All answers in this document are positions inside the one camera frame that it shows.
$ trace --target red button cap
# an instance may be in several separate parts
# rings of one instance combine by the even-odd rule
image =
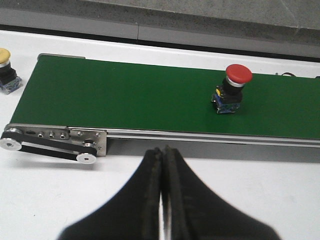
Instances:
[[[246,66],[232,64],[225,71],[228,78],[237,84],[245,84],[252,80],[252,72]]]

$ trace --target green conveyor belt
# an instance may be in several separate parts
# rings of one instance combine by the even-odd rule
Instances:
[[[224,71],[41,56],[11,123],[320,139],[320,80],[254,74],[237,113]]]

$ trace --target green belt surface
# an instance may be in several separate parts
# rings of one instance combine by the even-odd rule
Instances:
[[[211,103],[219,70],[39,58],[11,123],[320,139],[320,80],[253,74],[236,113]]]

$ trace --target yellow button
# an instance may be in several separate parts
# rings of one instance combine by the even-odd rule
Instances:
[[[5,48],[0,48],[0,64],[6,63],[10,58],[10,52]]]

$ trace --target white surface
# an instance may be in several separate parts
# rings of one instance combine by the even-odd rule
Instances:
[[[11,51],[11,65],[26,85],[40,53],[84,56],[115,62],[143,63],[224,70],[234,63],[255,73],[291,72],[301,77],[320,75],[320,64],[244,57],[209,52],[135,46],[58,36],[0,31],[0,47]],[[0,93],[0,127],[9,123],[23,88]],[[152,141],[118,142],[117,151],[83,165],[64,159],[0,149],[0,239],[54,240],[66,226],[85,217],[111,198],[129,179],[142,154],[127,154],[128,146],[143,149]],[[271,225],[283,240],[320,239],[320,164],[281,162],[296,148],[259,148],[261,154],[239,152],[239,158],[199,158],[186,161],[200,178],[226,201]],[[218,153],[237,146],[214,144]],[[310,156],[315,154],[307,149]]]

